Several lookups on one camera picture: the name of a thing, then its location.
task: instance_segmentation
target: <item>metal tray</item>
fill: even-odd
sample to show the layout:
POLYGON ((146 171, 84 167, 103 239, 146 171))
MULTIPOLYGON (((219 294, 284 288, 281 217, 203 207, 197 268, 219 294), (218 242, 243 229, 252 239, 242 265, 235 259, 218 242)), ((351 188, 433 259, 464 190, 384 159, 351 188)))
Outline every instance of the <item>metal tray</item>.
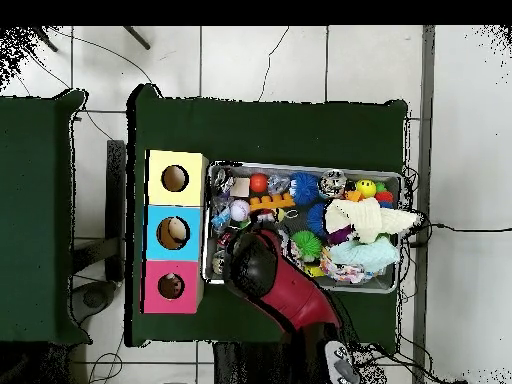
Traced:
MULTIPOLYGON (((321 176, 325 171, 331 168, 315 168, 315 167, 300 167, 300 166, 287 166, 287 165, 270 165, 260 163, 244 163, 244 162, 211 162, 208 166, 207 182, 213 181, 216 173, 220 168, 230 168, 233 175, 236 177, 249 177, 254 173, 261 172, 266 175, 278 174, 289 176, 297 171, 308 172, 310 174, 321 176)), ((380 172, 380 171, 359 171, 342 169, 345 176, 350 180, 370 179, 375 182, 383 182, 386 188, 393 193, 393 207, 396 208, 401 196, 403 196, 404 180, 400 174, 395 172, 380 172)), ((211 193, 211 187, 205 187, 205 191, 211 193)), ((286 219, 283 224, 292 231, 299 231, 307 229, 306 225, 306 212, 311 205, 307 206, 294 206, 293 209, 299 211, 299 216, 295 219, 286 219)), ((215 274, 212 268, 212 256, 217 252, 217 236, 212 230, 210 220, 212 218, 212 208, 208 205, 205 210, 204 220, 204 240, 202 251, 202 265, 201 273, 205 281, 209 284, 224 284, 222 276, 215 274)), ((391 242, 398 249, 401 246, 401 235, 391 237, 391 242)), ((316 277, 315 280, 325 289, 333 291, 350 291, 350 292, 365 292, 365 293, 390 293, 396 289, 399 279, 398 264, 391 264, 386 268, 384 275, 372 278, 361 284, 339 283, 335 282, 332 278, 327 276, 316 277)))

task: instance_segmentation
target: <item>purple toy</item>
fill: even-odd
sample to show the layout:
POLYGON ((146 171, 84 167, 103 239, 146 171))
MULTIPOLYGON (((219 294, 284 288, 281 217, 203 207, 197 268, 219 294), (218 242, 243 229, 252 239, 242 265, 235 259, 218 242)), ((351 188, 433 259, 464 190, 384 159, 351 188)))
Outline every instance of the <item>purple toy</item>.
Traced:
POLYGON ((327 241, 331 246, 336 244, 345 243, 348 241, 348 236, 352 233, 352 226, 347 225, 345 228, 341 228, 334 233, 331 233, 327 236, 327 241))

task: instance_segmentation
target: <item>white ball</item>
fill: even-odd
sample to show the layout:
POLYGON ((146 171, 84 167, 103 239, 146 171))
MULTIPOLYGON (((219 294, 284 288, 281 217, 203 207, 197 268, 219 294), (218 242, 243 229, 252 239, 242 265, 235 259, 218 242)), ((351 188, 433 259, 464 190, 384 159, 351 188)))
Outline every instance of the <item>white ball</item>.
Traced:
POLYGON ((245 221, 249 216, 251 208, 245 200, 235 200, 230 207, 231 218, 235 221, 245 221))

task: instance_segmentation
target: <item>stacked cube boxes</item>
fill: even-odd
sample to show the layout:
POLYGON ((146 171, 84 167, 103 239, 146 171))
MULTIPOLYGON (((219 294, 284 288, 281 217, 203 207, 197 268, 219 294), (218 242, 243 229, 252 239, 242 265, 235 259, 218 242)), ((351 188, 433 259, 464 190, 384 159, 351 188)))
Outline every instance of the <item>stacked cube boxes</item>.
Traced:
POLYGON ((150 150, 146 155, 149 157, 146 160, 148 180, 144 204, 147 208, 145 272, 141 281, 143 313, 194 314, 204 287, 200 277, 200 257, 208 161, 200 153, 150 150), (171 187, 174 190, 171 191, 169 185, 165 186, 164 172, 168 167, 185 175, 184 185, 179 190, 171 187), (179 244, 177 249, 164 247, 157 237, 158 232, 169 229, 168 225, 160 226, 168 218, 178 218, 187 229, 186 242, 179 244), (174 274, 182 281, 182 291, 177 298, 164 297, 159 289, 160 279, 168 274, 174 274))

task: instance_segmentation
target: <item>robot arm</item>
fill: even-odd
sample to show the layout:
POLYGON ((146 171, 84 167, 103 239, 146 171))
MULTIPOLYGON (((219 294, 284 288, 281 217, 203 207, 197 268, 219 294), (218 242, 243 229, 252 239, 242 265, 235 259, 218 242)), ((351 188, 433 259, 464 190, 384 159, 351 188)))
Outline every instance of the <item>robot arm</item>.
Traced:
POLYGON ((226 248, 224 281, 291 334, 296 384, 359 384, 342 322, 318 284, 281 252, 269 228, 250 227, 226 248))

